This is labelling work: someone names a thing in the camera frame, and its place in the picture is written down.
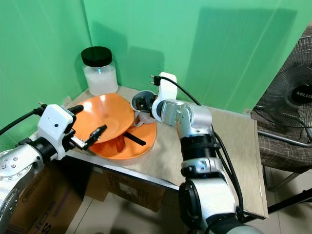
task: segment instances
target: table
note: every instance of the table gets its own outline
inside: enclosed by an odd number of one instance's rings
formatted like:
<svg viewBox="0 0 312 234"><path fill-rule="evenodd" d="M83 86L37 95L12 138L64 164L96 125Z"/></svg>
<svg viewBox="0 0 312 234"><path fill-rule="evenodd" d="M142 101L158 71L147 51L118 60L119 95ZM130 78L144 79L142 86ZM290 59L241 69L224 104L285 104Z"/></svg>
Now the table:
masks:
<svg viewBox="0 0 312 234"><path fill-rule="evenodd" d="M137 92L138 90L123 86L120 86L117 91L129 102ZM91 97L93 95L86 90L68 107ZM256 121L248 116L229 111L215 108L210 110L214 130L222 138L234 166L243 194L245 211L257 217L268 217ZM109 160L91 151L79 149L71 150L67 155L169 189L178 190L178 186L185 180L180 172L182 154L176 129L160 122L157 123L154 146L141 157Z"/></svg>

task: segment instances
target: green backdrop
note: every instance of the green backdrop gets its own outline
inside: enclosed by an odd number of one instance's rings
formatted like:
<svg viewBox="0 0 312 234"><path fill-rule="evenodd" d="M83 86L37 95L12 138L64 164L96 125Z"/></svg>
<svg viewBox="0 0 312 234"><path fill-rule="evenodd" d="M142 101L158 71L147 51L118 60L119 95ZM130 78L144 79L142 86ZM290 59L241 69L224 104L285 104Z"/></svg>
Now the green backdrop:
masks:
<svg viewBox="0 0 312 234"><path fill-rule="evenodd" d="M310 0L0 1L0 128L87 88L79 54L110 48L121 85L173 73L202 103L253 108L312 20ZM0 151L35 131L32 117Z"/></svg>

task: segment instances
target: orange plate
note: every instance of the orange plate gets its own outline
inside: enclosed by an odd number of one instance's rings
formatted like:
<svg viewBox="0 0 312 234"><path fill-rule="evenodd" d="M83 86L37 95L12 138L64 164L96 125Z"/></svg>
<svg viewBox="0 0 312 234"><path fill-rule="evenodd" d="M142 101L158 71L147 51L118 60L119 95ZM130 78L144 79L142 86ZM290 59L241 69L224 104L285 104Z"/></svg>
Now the orange plate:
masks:
<svg viewBox="0 0 312 234"><path fill-rule="evenodd" d="M143 124L140 127L131 126L127 130L127 132L135 135L141 140L144 140L146 142L146 145L141 146L125 137L124 139L126 147L121 153L117 152L116 142L114 139L101 144L94 144L89 149L92 152L109 159L118 160L139 157L140 155L148 152L152 148L157 133L156 123Z"/></svg>
<svg viewBox="0 0 312 234"><path fill-rule="evenodd" d="M77 114L75 135L87 140L96 128L106 124L107 129L96 143L105 142L123 134L135 119L130 103L118 94L105 94L80 103L83 111Z"/></svg>

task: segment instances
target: fan logo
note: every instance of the fan logo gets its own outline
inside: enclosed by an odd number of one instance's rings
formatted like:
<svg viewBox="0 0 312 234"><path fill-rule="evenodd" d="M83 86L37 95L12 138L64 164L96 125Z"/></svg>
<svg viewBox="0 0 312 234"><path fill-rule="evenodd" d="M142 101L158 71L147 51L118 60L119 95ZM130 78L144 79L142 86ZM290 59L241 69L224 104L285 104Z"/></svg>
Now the fan logo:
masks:
<svg viewBox="0 0 312 234"><path fill-rule="evenodd" d="M305 98L312 98L312 95L311 94L305 94L305 93L301 93L301 92L297 92L296 93L297 95L300 95L300 96L303 96L303 97L305 97Z"/></svg>

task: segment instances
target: fan grille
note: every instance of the fan grille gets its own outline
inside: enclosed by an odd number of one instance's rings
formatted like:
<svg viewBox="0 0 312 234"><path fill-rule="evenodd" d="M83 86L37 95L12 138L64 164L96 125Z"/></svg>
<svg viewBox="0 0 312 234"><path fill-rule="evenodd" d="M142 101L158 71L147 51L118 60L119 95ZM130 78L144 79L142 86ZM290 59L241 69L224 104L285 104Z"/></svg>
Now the fan grille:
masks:
<svg viewBox="0 0 312 234"><path fill-rule="evenodd" d="M292 93L312 87L312 36L301 38L270 84L255 111L266 120L288 127L312 127L312 102L299 103Z"/></svg>

